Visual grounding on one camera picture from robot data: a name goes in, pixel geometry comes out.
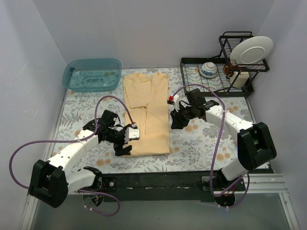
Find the pale yellow t shirt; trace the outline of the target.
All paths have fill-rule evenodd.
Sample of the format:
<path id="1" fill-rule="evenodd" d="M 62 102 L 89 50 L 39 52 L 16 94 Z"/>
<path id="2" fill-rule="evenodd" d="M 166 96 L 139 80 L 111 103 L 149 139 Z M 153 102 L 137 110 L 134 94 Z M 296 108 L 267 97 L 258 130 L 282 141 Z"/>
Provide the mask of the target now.
<path id="1" fill-rule="evenodd" d="M 129 142 L 131 156 L 169 154 L 168 75 L 130 74 L 123 79 L 124 100 L 140 130 L 140 139 Z"/>

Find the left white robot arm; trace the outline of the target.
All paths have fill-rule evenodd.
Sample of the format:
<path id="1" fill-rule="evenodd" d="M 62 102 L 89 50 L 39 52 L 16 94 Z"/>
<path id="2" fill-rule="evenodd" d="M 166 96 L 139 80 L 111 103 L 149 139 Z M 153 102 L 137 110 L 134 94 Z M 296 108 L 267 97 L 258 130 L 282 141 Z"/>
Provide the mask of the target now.
<path id="1" fill-rule="evenodd" d="M 80 189 L 87 192 L 100 192 L 105 186 L 102 173 L 95 167 L 85 166 L 71 173 L 74 165 L 102 141 L 113 144 L 117 156 L 130 155 L 133 139 L 139 139 L 140 132 L 135 122 L 116 128 L 119 116 L 105 110 L 102 116 L 83 126 L 73 143 L 46 161 L 38 160 L 32 170 L 28 193 L 50 205 L 59 207 L 67 195 Z"/>

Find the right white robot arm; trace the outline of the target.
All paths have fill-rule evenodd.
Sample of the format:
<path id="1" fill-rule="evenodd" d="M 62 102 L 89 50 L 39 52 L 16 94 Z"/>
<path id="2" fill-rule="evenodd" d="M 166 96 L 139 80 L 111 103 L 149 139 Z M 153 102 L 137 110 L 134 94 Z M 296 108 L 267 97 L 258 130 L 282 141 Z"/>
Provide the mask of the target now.
<path id="1" fill-rule="evenodd" d="M 219 188 L 228 190 L 244 174 L 276 158 L 277 152 L 268 126 L 243 120 L 226 110 L 219 99 L 207 101 L 199 89 L 186 94 L 187 102 L 181 100 L 177 93 L 169 96 L 167 102 L 174 106 L 170 113 L 171 129 L 183 129 L 190 120 L 199 118 L 220 128 L 219 133 L 228 133 L 237 144 L 237 157 L 211 174 L 207 182 L 210 190 Z"/>

